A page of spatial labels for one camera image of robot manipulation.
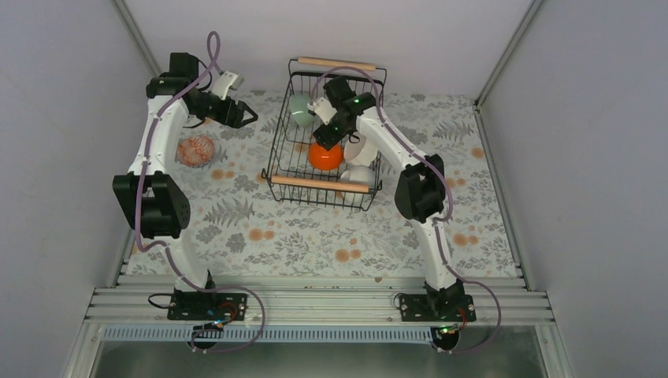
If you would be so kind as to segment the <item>orange bowl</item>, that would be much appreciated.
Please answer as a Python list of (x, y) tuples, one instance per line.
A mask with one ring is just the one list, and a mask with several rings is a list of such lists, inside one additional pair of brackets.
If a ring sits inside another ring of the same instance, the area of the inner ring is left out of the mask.
[(331, 171), (338, 169), (343, 163), (343, 148), (335, 145), (330, 150), (325, 149), (317, 143), (312, 143), (308, 149), (308, 162), (315, 169)]

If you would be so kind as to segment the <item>mint green bowl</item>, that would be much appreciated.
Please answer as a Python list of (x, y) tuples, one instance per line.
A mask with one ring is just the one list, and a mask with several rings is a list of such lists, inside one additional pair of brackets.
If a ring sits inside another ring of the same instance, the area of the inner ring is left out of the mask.
[(300, 128), (309, 128), (314, 122), (314, 115), (308, 107), (309, 103), (308, 94), (292, 94), (288, 99), (291, 118)]

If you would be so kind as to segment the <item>red patterned bowl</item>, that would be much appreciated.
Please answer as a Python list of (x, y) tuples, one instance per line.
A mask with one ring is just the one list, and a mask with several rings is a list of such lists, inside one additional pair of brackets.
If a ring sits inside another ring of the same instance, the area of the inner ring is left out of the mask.
[(204, 135), (197, 135), (182, 140), (176, 150), (176, 159), (182, 165), (198, 168), (208, 164), (215, 154), (213, 140)]

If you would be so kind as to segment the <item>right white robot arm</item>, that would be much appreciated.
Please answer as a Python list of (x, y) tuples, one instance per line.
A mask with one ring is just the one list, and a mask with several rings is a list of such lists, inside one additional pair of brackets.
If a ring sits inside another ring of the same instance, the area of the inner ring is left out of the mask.
[(426, 308), (429, 315), (445, 321), (457, 309), (465, 291), (449, 260), (443, 239), (443, 223), (451, 216), (454, 200), (445, 181), (443, 160), (428, 156), (389, 119), (373, 93), (355, 94), (342, 76), (324, 85), (325, 97), (313, 105), (321, 118), (315, 141), (331, 149), (355, 132), (391, 163), (399, 174), (395, 206), (417, 235), (425, 263)]

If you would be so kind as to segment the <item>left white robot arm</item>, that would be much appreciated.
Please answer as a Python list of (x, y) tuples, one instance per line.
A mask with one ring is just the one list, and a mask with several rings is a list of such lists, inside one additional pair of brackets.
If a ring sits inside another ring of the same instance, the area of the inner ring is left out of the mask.
[(208, 89), (198, 86), (215, 63), (201, 71), (200, 61), (189, 53), (172, 53), (169, 71), (146, 87), (147, 122), (139, 150), (127, 173), (113, 178), (112, 188), (122, 212), (135, 233), (139, 251), (161, 247), (175, 277), (177, 291), (193, 291), (187, 307), (198, 318), (212, 317), (219, 297), (210, 271), (196, 256), (188, 227), (190, 202), (170, 174), (181, 130), (189, 118), (211, 119), (242, 128), (258, 119), (245, 102), (229, 97), (243, 77), (224, 71)]

